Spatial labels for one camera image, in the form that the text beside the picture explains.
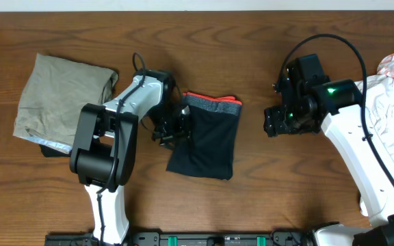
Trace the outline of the black leggings with red waistband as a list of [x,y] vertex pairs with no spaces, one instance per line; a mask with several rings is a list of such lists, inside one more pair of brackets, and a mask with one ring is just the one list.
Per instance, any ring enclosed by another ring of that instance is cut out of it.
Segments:
[[178,144],[166,170],[185,176],[230,180],[242,102],[234,96],[214,98],[183,94],[190,110],[190,139]]

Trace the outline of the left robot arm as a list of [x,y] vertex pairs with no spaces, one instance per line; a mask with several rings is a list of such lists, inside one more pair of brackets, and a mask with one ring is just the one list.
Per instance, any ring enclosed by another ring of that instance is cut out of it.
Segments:
[[93,245],[124,243],[129,220],[124,186],[135,165],[137,130],[141,119],[154,124],[152,139],[174,149],[191,139],[189,107],[180,96],[171,72],[139,69],[130,86],[102,105],[86,104],[79,115],[70,155],[70,170],[78,176],[94,212]]

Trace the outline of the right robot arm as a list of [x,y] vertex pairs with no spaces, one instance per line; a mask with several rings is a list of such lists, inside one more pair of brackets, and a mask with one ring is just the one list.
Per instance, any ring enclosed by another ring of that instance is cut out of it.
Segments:
[[281,79],[274,87],[282,103],[265,110],[265,132],[327,136],[356,183],[371,225],[324,225],[305,236],[303,245],[394,245],[394,163],[366,118],[355,83],[319,77]]

